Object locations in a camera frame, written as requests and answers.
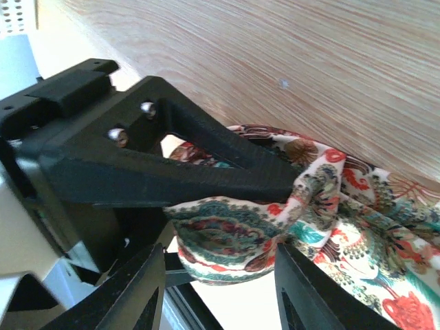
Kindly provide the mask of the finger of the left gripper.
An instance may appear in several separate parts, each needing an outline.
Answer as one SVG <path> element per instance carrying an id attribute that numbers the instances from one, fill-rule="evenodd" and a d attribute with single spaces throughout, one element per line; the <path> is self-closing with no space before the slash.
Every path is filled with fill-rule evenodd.
<path id="1" fill-rule="evenodd" d="M 154 155 L 153 147 L 169 134 L 226 167 Z M 61 200 L 113 208 L 174 206 L 213 196 L 284 202 L 299 175 L 157 76 L 72 122 L 44 144 L 39 163 Z"/>

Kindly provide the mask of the floral patterned tie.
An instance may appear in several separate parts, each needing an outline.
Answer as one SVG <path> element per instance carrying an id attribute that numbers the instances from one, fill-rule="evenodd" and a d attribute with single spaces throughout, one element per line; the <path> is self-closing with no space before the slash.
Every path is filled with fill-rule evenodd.
<path id="1" fill-rule="evenodd" d="M 401 329 L 439 328 L 439 185 L 424 186 L 270 126 L 232 131 L 298 171 L 286 202 L 208 197 L 168 207 L 178 254 L 198 281 L 233 285 L 274 269 L 292 246 Z"/>

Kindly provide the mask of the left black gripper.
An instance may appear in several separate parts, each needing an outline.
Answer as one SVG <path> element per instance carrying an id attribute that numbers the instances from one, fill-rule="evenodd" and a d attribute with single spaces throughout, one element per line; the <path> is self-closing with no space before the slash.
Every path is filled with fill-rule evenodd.
<path id="1" fill-rule="evenodd" d="M 141 216 L 168 205 L 168 82 L 148 76 L 117 91 L 117 69 L 86 60 L 1 102 L 7 182 L 79 273 L 112 272 Z"/>

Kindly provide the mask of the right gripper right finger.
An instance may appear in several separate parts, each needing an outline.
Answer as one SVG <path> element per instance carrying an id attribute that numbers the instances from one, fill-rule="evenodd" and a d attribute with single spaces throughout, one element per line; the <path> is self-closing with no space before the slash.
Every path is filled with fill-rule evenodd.
<path id="1" fill-rule="evenodd" d="M 396 329 L 347 293 L 296 248 L 277 245 L 276 295 L 283 329 Z"/>

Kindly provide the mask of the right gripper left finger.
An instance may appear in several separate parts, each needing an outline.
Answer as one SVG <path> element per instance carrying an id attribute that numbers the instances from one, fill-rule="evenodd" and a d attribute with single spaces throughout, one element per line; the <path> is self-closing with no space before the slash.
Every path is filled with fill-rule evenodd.
<path id="1" fill-rule="evenodd" d="M 159 329 L 166 268 L 163 247 L 148 246 L 44 329 Z"/>

